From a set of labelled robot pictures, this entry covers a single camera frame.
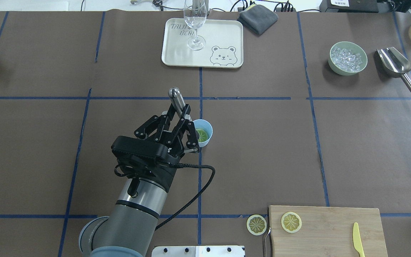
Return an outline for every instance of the green bowl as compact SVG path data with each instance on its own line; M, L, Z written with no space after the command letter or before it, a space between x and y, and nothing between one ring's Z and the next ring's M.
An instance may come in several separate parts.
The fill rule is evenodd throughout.
M358 72L366 68L367 66L366 52L364 52L364 50L362 50L362 48L360 48L359 45L355 43L348 42L348 41L342 41L342 42L337 42L336 44L334 44L329 50L329 58L328 58L329 67L331 67L331 69L335 73L337 73L338 75L343 75L343 76L350 76L350 75L354 75L358 73L358 72L348 72L348 71L342 70L336 64L333 63L333 60L331 59L331 52L333 51L335 47L340 47L341 49L349 49L354 54L361 54L362 64L361 64L361 69Z

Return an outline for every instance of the cutting board handle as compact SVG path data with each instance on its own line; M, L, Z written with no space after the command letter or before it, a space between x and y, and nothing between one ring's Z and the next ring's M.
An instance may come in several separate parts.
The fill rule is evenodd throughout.
M263 257L267 257L267 256L266 256L266 240L267 240L267 237L268 237L269 235L270 235L270 227L269 227L269 229L267 230L266 236L263 237Z

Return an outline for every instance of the scoop handle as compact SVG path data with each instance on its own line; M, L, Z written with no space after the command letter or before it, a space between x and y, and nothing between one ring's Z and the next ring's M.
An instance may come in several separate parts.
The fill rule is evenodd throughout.
M404 81L405 85L407 86L408 90L410 90L410 93L411 93L411 79L408 76L408 74L407 73L402 74L401 79Z

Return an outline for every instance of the folded towel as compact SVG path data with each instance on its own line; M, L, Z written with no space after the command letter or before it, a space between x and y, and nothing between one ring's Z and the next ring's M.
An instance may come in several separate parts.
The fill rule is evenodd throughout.
M279 17L264 5L252 4L239 13L238 21L257 35L263 34Z

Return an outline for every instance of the yellow knife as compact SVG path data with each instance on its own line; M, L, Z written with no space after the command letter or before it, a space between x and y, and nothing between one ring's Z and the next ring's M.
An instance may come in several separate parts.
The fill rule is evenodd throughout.
M362 248L361 236L359 234L359 226L355 222L353 224L353 245L354 249L359 252L360 257L364 257L364 249Z

